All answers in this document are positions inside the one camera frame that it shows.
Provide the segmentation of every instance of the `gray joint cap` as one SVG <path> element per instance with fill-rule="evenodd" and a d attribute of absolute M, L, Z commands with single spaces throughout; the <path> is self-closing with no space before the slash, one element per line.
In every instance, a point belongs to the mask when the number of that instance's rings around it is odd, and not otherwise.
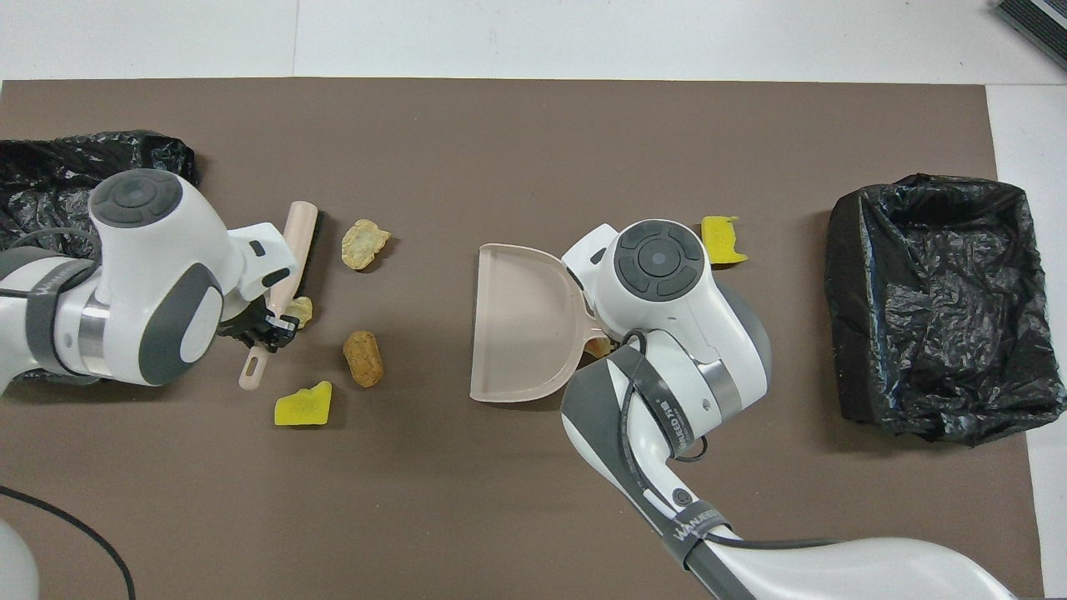
<path fill-rule="evenodd" d="M 707 265 L 689 230 L 650 220 L 626 230 L 615 251 L 615 272 L 631 294 L 651 302 L 685 296 Z"/>
<path fill-rule="evenodd" d="M 133 169 L 96 186 L 90 196 L 90 210 L 101 223 L 134 228 L 159 221 L 180 203 L 177 175 L 157 169 Z"/>

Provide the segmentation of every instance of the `peanut-shaped object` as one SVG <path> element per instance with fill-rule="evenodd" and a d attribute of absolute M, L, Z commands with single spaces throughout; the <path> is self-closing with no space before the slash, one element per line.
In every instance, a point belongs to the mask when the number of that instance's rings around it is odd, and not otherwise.
<path fill-rule="evenodd" d="M 353 331 L 345 341 L 345 360 L 352 379 L 364 388 L 370 388 L 382 379 L 382 354 L 378 351 L 378 340 L 369 331 Z"/>

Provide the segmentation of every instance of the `brush handle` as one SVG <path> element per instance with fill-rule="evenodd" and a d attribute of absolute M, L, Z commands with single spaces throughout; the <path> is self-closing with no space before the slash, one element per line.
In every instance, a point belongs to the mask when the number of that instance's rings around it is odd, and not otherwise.
<path fill-rule="evenodd" d="M 289 205 L 289 217 L 285 221 L 285 232 L 282 235 L 285 237 L 285 242 L 289 244 L 292 255 L 297 258 L 297 267 L 267 293 L 267 309 L 277 317 L 281 317 L 289 307 L 289 303 L 292 302 L 292 297 L 300 286 L 300 280 L 304 277 L 304 265 L 307 263 L 307 253 L 312 248 L 315 221 L 318 216 L 318 207 L 309 202 L 298 200 Z M 269 357 L 270 352 L 262 346 L 256 345 L 249 349 L 244 368 L 241 369 L 241 376 L 237 381 L 241 389 L 255 390 L 259 386 Z"/>

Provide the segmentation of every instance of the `food piece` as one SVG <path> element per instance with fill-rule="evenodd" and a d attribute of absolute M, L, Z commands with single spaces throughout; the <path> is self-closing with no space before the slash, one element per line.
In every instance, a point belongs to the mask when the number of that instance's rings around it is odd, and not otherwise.
<path fill-rule="evenodd" d="M 733 231 L 736 217 L 704 217 L 700 222 L 700 237 L 707 248 L 713 265 L 733 265 L 748 260 L 748 256 L 734 251 L 737 235 Z"/>
<path fill-rule="evenodd" d="M 278 398 L 274 402 L 274 425 L 325 425 L 330 417 L 333 385 L 320 381 L 310 390 Z"/>
<path fill-rule="evenodd" d="M 285 314 L 297 317 L 300 319 L 300 325 L 297 329 L 304 329 L 307 321 L 312 320 L 314 312 L 312 311 L 312 299 L 306 296 L 298 296 L 289 302 L 289 307 L 285 310 Z"/>
<path fill-rule="evenodd" d="M 375 254 L 385 246 L 385 240 L 392 236 L 389 232 L 378 228 L 378 223 L 368 219 L 360 219 L 348 230 L 340 240 L 340 259 L 350 268 L 360 270 L 375 259 Z"/>
<path fill-rule="evenodd" d="M 603 359 L 604 357 L 611 353 L 615 348 L 611 346 L 611 341 L 607 337 L 593 337 L 589 342 L 586 342 L 585 350 L 598 359 Z"/>
<path fill-rule="evenodd" d="M 345 360 L 352 379 L 364 388 L 370 388 L 382 379 L 382 354 L 378 351 L 378 340 L 369 331 L 353 331 L 345 341 Z"/>

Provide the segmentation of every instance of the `bin lined with black bag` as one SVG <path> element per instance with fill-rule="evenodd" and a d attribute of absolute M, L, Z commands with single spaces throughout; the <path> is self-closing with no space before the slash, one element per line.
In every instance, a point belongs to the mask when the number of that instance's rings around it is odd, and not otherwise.
<path fill-rule="evenodd" d="M 842 198 L 826 296 L 846 419 L 974 446 L 1067 408 L 1017 187 L 912 175 Z"/>

